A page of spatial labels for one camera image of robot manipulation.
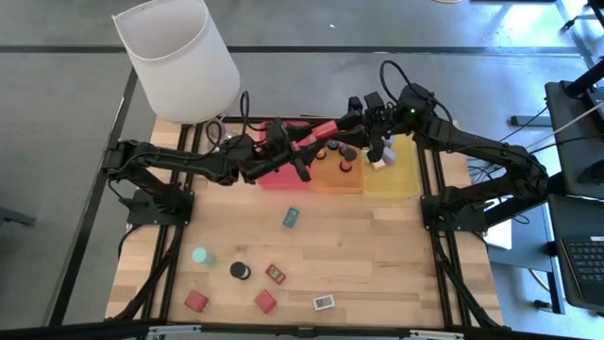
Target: pink tray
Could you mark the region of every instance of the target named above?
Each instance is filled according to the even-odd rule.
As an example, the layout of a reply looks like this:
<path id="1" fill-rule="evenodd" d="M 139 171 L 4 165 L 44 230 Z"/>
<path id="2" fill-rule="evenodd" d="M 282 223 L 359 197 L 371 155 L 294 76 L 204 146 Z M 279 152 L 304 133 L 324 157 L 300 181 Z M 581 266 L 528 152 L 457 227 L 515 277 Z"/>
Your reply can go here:
<path id="1" fill-rule="evenodd" d="M 306 122 L 286 122 L 284 124 L 293 126 L 307 126 Z M 264 140 L 264 132 L 260 133 L 260 141 Z M 298 174 L 295 172 L 295 168 L 291 164 L 285 164 L 279 168 L 278 172 L 272 172 L 258 178 L 258 185 L 265 190 L 309 190 L 310 186 L 308 182 L 303 182 Z"/>

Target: wooden tabletop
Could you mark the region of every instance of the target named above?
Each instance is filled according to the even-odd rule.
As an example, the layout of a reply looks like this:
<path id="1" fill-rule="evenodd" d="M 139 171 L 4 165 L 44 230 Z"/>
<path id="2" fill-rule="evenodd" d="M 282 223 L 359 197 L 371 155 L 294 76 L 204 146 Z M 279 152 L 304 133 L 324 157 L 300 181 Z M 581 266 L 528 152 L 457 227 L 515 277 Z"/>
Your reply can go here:
<path id="1" fill-rule="evenodd" d="M 228 128 L 238 131 L 241 127 Z M 176 148 L 179 132 L 179 125 L 158 119 L 151 143 Z M 441 157 L 447 185 L 470 184 L 463 155 Z M 428 157 L 432 192 L 437 193 L 430 161 Z M 168 171 L 153 169 L 153 173 L 164 181 L 169 179 Z M 363 194 L 267 191 L 242 181 L 222 187 L 200 176 L 194 178 L 193 190 L 193 218 L 184 231 L 178 259 L 171 321 L 443 326 L 432 250 L 418 196 L 377 199 Z M 294 229 L 281 224 L 290 207 L 300 211 Z M 121 312 L 146 280 L 157 235 L 158 228 L 149 226 L 126 240 L 107 316 Z M 471 233 L 457 232 L 456 236 L 464 281 L 487 313 L 501 322 L 485 245 Z M 215 266 L 194 263 L 196 247 L 210 250 Z M 229 267 L 235 261 L 250 266 L 249 280 L 230 276 Z M 270 264 L 287 275 L 281 285 L 264 273 Z M 450 283 L 449 287 L 454 319 L 459 322 L 455 290 Z M 192 289 L 210 298 L 210 306 L 201 314 L 183 304 Z M 270 314 L 264 314 L 254 302 L 263 289 L 277 300 L 277 308 Z M 153 315 L 159 313 L 162 291 L 163 282 L 155 294 Z M 315 312 L 312 298 L 329 294 L 335 297 L 336 307 Z"/>

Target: white lamp shade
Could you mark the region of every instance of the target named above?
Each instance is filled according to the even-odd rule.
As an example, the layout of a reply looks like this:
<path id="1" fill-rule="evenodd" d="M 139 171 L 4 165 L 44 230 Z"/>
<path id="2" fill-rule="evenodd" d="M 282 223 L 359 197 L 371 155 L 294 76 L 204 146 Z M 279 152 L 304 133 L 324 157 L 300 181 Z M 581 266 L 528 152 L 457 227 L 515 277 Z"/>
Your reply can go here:
<path id="1" fill-rule="evenodd" d="M 158 116 L 199 123 L 235 99 L 239 71 L 202 0 L 154 0 L 113 21 Z"/>

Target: keyboard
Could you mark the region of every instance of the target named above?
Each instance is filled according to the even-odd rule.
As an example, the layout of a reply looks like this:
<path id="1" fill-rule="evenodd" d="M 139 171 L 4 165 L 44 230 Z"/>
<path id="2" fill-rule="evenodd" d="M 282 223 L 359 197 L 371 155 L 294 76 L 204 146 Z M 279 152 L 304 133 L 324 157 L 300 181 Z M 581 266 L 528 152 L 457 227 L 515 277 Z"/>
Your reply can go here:
<path id="1" fill-rule="evenodd" d="M 562 239 L 583 300 L 598 303 L 604 291 L 604 236 Z"/>

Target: concrete floor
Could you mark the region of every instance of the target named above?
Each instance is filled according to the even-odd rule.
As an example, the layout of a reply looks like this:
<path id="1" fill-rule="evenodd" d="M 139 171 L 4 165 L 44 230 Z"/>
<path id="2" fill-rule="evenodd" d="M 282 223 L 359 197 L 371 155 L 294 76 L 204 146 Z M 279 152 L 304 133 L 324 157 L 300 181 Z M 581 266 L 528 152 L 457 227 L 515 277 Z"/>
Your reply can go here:
<path id="1" fill-rule="evenodd" d="M 141 2 L 3 1 L 0 44 L 118 44 L 110 15 Z M 554 4 L 207 2 L 230 45 L 575 46 L 558 32 L 563 20 Z M 594 37 L 601 37 L 602 29 L 586 25 L 578 31 L 596 51 Z M 242 88 L 251 94 L 252 115 L 343 114 L 348 96 L 381 91 L 379 63 L 392 59 L 435 92 L 465 130 L 495 139 L 513 131 L 507 123 L 511 115 L 534 114 L 545 106 L 546 82 L 573 79 L 586 69 L 579 56 L 237 54 L 234 59 Z M 126 55 L 0 55 L 0 206 L 38 217 L 33 229 L 0 228 L 0 329 L 44 322 L 129 67 Z M 401 85 L 394 73 L 389 83 Z M 148 140 L 154 119 L 137 88 L 123 138 Z M 526 144 L 550 132 L 527 128 L 510 142 Z M 544 157 L 555 158 L 555 152 Z M 66 323 L 102 319 L 125 220 L 126 209 L 105 193 Z M 492 269 L 506 325 L 587 338 L 604 333 L 604 319 L 587 311 L 534 310 L 529 301 L 546 294 L 526 270 L 497 264 Z"/>

